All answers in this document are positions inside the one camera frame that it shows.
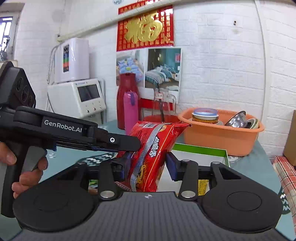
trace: hand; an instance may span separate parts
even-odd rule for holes
[[[17,158],[13,152],[5,145],[5,143],[0,142],[0,162],[6,163],[7,165],[14,165]],[[42,158],[38,162],[38,168],[32,172],[24,172],[20,175],[19,182],[12,184],[12,190],[14,191],[13,197],[17,198],[18,195],[30,187],[37,185],[43,175],[43,171],[48,167],[48,162],[46,157]]]

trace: orange plastic basin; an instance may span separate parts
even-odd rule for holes
[[[260,121],[258,121],[258,129],[246,129],[189,120],[196,108],[189,108],[178,115],[182,122],[192,125],[184,131],[185,144],[224,149],[230,156],[246,156],[251,152],[258,133],[264,131],[264,126]],[[230,110],[217,111],[219,120],[224,124],[237,114],[237,112]],[[246,118],[255,117],[246,114]]]

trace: table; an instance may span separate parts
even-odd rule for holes
[[[103,126],[103,128],[107,129],[109,132],[117,134],[125,133],[124,130],[117,128],[116,120],[108,122],[107,125]],[[184,143],[183,136],[181,135],[178,137],[176,142]],[[95,151],[81,151],[61,147],[57,148],[57,152],[49,150],[47,154],[49,166],[48,169],[44,171],[41,181],[68,168],[81,158],[95,156],[98,154],[99,152]],[[256,141],[253,150],[249,155],[238,158],[235,161],[231,160],[232,158],[230,158],[231,168],[268,187],[274,192],[279,193],[281,183],[264,149],[258,141]],[[276,229],[290,240],[294,240],[296,238],[291,213],[281,216]],[[15,218],[9,219],[4,216],[0,216],[0,237],[3,240],[13,238],[20,230],[21,229]]]

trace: white appliance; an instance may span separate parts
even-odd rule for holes
[[[102,124],[106,105],[98,79],[49,85],[47,91],[54,113]]]
[[[55,83],[89,79],[89,41],[72,38],[55,54]]]

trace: glass pitcher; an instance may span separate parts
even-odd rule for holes
[[[152,118],[154,122],[179,122],[176,114],[176,97],[169,94],[168,89],[154,90]]]

